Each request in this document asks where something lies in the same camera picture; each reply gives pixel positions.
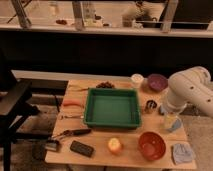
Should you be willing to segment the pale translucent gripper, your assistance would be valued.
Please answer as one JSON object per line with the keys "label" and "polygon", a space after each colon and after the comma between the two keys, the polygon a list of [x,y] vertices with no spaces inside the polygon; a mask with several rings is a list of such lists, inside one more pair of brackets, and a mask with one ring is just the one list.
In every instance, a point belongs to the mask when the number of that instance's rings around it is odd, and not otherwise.
{"label": "pale translucent gripper", "polygon": [[179,115],[176,113],[166,113],[164,115],[164,128],[168,132],[174,132],[182,126]]}

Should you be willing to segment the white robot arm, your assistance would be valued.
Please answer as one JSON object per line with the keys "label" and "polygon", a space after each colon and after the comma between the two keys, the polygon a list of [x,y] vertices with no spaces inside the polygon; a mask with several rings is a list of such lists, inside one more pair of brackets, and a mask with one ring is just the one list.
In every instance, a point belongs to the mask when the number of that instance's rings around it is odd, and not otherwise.
{"label": "white robot arm", "polygon": [[164,114],[164,129],[168,132],[181,127],[178,115],[191,103],[213,117],[213,82],[210,72],[201,66],[172,74],[168,92],[163,97],[160,112]]}

